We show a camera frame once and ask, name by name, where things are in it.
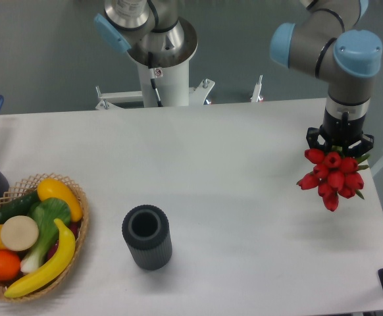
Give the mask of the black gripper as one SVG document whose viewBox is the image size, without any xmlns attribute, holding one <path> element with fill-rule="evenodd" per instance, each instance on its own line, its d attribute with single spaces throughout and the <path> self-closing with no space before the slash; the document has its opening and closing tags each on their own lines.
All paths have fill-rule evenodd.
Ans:
<svg viewBox="0 0 383 316">
<path fill-rule="evenodd" d="M 365 116 L 350 120 L 349 114 L 341 113 L 338 118 L 324 111 L 322 125 L 309 127 L 306 140 L 310 149 L 331 152 L 333 145 L 343 146 L 346 157 L 361 157 L 374 147 L 374 136 L 363 133 Z"/>
</svg>

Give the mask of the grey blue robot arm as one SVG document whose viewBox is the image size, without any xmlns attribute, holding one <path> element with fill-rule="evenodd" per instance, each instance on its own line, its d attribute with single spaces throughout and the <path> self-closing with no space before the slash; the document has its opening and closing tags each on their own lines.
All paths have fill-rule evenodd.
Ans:
<svg viewBox="0 0 383 316">
<path fill-rule="evenodd" d="M 374 145 L 363 132 L 382 42 L 355 25 L 367 1 L 305 1 L 309 18 L 280 25 L 270 42 L 271 59 L 328 84 L 322 124 L 310 128 L 309 147 L 362 157 Z M 102 39 L 136 63 L 146 107 L 204 103 L 213 87 L 189 85 L 189 61 L 197 49 L 194 27 L 178 14 L 177 1 L 106 1 L 94 24 Z"/>
</svg>

